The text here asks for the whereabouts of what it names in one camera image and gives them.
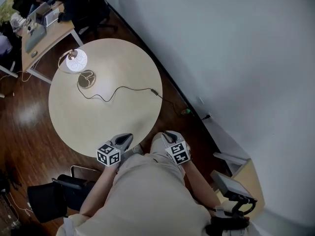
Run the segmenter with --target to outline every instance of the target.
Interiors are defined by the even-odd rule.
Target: lamp base
[[[96,75],[91,70],[85,70],[84,72],[80,73],[80,76],[78,78],[79,86],[83,89],[88,89],[91,86],[94,85],[96,80]]]

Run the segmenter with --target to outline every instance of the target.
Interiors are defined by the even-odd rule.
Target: round table
[[[99,39],[80,47],[88,57],[83,70],[96,74],[95,84],[80,88],[86,97],[108,100],[116,88],[152,88],[162,96],[162,82],[152,59],[138,46],[120,39]],[[70,71],[65,61],[60,66]],[[96,157],[96,149],[115,135],[132,133],[130,148],[154,126],[162,99],[150,90],[120,88],[110,102],[86,99],[77,88],[79,75],[57,70],[49,91],[49,114],[60,138],[76,152]]]

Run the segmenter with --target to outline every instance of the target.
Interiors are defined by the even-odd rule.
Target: computer monitor
[[[247,197],[251,201],[255,200],[240,182],[217,171],[212,171],[211,177],[224,197],[231,198],[233,195],[238,194]]]

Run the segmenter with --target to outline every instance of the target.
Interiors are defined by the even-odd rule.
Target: table lamp
[[[67,57],[66,59],[66,65],[69,68],[70,71],[72,72],[66,72],[60,69],[60,61],[64,56]],[[61,72],[68,73],[68,74],[79,74],[78,78],[78,84],[80,87],[84,89],[88,89],[91,86],[94,85],[95,80],[96,80],[96,75],[93,71],[91,70],[85,70],[82,71],[85,66],[87,65],[88,62],[88,56],[83,50],[80,49],[75,49],[75,50],[69,50],[62,54],[62,56],[58,60],[58,69],[60,69]]]

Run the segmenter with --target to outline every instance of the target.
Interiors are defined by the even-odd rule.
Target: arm
[[[221,203],[215,192],[192,161],[181,164],[187,174],[195,197],[206,207],[215,208]]]
[[[104,172],[84,200],[80,209],[80,214],[92,217],[104,206],[107,195],[112,188],[118,165],[119,163],[116,163],[110,167],[105,167]]]
[[[73,18],[73,14],[68,13],[68,12],[60,12],[59,16],[58,16],[58,23],[61,22],[68,22],[70,20],[72,20]]]

